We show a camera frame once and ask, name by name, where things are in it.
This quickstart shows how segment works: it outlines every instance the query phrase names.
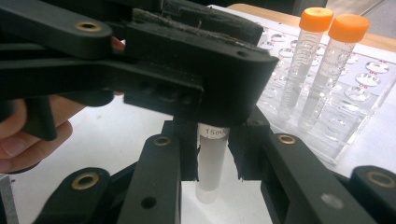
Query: centrifuge tube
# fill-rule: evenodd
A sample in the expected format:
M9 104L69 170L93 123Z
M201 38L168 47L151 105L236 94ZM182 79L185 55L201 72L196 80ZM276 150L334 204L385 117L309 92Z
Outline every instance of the centrifuge tube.
M317 122L352 50L363 39L369 25L369 20L358 15L346 14L335 18L329 30L331 39L298 121L302 131L309 132Z
M202 203L213 203L219 193L222 164L227 147L228 128L199 124L200 151L195 194Z
M278 107L280 119L290 119L297 105L309 68L316 57L323 32L332 23L332 11L323 7L307 8L300 19L300 34L291 60L282 99Z

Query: brass ring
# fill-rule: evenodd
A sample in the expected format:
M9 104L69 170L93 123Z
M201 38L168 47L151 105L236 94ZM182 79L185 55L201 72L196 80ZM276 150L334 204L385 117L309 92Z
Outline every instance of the brass ring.
M382 181L380 181L378 179L375 179L375 176L381 176L381 177L387 179L388 183L382 182ZM377 185L379 185L379 186L381 186L383 188L392 189L392 188L396 187L396 181L392 177L390 177L388 175L385 175L383 173L380 173L380 172L377 172L377 171L371 171L371 172L367 173L367 177L368 177L368 179L371 182L373 182L373 183L375 183L375 184L377 184Z
M72 183L72 188L77 190L89 189L99 181L99 175L95 172L88 172L78 175Z
M288 145L292 145L294 143L296 143L296 139L293 138L290 135L286 135L286 134L281 134L277 137L277 140L283 144L288 144Z
M158 147L163 147L171 143L171 139L168 137L158 137L157 139L154 140L155 146Z
M76 28L80 31L87 31L87 32L98 32L102 30L102 27L94 22L91 21L81 21L76 24Z

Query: tube with orange cap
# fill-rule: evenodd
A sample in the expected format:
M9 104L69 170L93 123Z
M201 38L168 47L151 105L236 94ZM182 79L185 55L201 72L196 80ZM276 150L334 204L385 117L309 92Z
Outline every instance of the tube with orange cap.
M331 39L298 121L300 130L309 132L317 122L352 50L364 38L369 25L366 18L350 14L338 16L332 22L329 30Z
M297 105L309 68L316 57L320 40L331 23L332 11L327 8L310 7L303 12L299 25L301 31L278 107L280 119L290 119L290 115Z

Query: transparent tube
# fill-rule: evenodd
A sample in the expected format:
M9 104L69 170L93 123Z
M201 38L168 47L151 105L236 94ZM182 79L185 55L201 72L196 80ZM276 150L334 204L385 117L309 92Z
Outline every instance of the transparent tube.
M314 61L323 33L301 30L278 108L278 116L289 120L297 105L309 68Z
M199 124L201 149L195 194L202 203L213 203L218 196L228 132L227 128Z
M306 99L303 113L298 126L304 132L309 132L317 122L323 106L325 106L332 89L345 67L356 43L344 43L334 39L329 41L319 70Z

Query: orange cap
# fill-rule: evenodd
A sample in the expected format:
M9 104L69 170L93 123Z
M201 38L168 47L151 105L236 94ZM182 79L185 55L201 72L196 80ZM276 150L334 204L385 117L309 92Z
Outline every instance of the orange cap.
M300 28L308 32L322 33L332 23L332 11L324 7L309 7L300 19Z
M364 38L369 29L370 21L363 16L341 15L332 22L329 36L337 41L345 43L358 43Z

